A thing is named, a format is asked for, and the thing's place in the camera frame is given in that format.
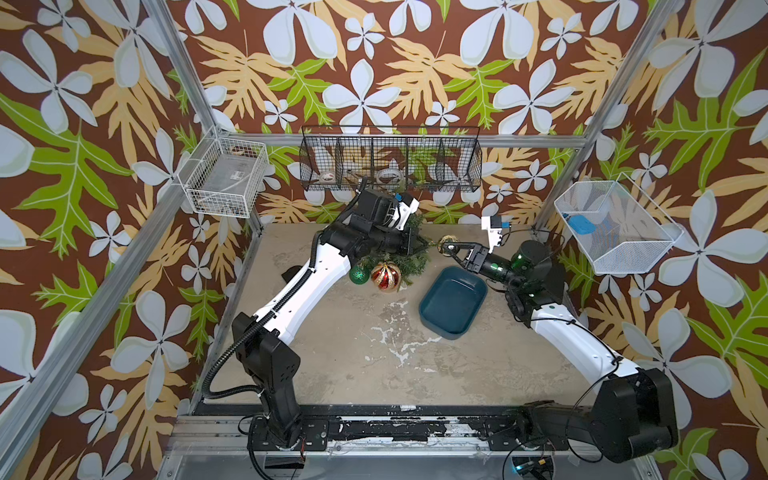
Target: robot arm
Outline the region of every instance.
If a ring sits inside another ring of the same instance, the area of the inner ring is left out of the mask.
[[[493,226],[493,217],[482,224]],[[521,442],[541,437],[574,439],[597,446],[612,462],[677,444],[669,378],[658,369],[645,370],[622,358],[578,323],[561,304],[564,269],[551,261],[543,243],[523,242],[510,260],[479,243],[444,243],[443,249],[466,270],[502,283],[515,318],[555,346],[598,394],[592,407],[529,404],[515,423]],[[467,254],[461,258],[463,250]]]
[[[408,194],[360,191],[339,217],[315,235],[310,259],[288,284],[252,316],[238,315],[232,324],[235,342],[213,364],[202,382],[203,396],[221,398],[239,392],[258,393],[268,415],[270,441],[282,448],[294,445],[301,432],[301,414],[293,391],[293,376],[301,360],[288,345],[307,314],[352,265],[374,250],[413,255],[429,242],[407,221],[419,208]],[[213,392],[210,385],[221,366],[235,355],[254,386]]]

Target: dark teal tray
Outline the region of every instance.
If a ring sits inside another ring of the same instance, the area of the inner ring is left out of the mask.
[[[443,338],[456,340],[472,325],[486,293],[488,287],[481,278],[449,266],[419,304],[422,323]]]

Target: floral wallpaper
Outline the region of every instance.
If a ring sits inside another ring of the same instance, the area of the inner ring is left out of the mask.
[[[0,422],[197,144],[139,0],[0,1]],[[15,472],[153,478],[248,232],[180,210]]]
[[[218,124],[293,133],[439,126],[581,134],[655,2],[183,0],[168,2]],[[386,156],[387,151],[379,152]],[[530,223],[570,150],[484,149],[473,194],[417,192],[427,221]],[[305,192],[298,149],[270,147],[258,210],[328,223],[347,192]]]
[[[672,382],[680,444],[655,455],[669,479],[768,475],[767,15],[681,2],[581,172],[631,176],[685,229],[676,246],[643,275],[595,276],[575,242],[560,255],[584,321]]]

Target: red and gold ornament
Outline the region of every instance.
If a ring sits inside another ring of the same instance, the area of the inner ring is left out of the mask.
[[[400,269],[394,263],[381,262],[371,271],[371,280],[376,284],[379,290],[383,292],[394,292],[400,286],[402,274]]]

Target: christmas ornament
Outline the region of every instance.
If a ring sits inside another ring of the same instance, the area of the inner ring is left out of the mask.
[[[402,275],[400,269],[392,262],[381,262],[371,271],[371,280],[379,290],[394,292],[400,286]]]
[[[356,285],[363,285],[370,276],[371,273],[360,265],[355,265],[349,270],[349,279]]]
[[[438,243],[437,243],[437,251],[439,251],[440,253],[442,253],[442,254],[443,254],[443,256],[445,256],[445,257],[450,257],[450,256],[451,256],[451,254],[450,254],[450,253],[448,253],[448,252],[446,252],[446,251],[445,251],[445,247],[443,246],[443,244],[444,244],[445,242],[452,242],[452,243],[456,243],[456,242],[458,242],[458,237],[457,237],[456,235],[444,235],[444,236],[443,236],[443,237],[440,239],[440,241],[438,241]]]

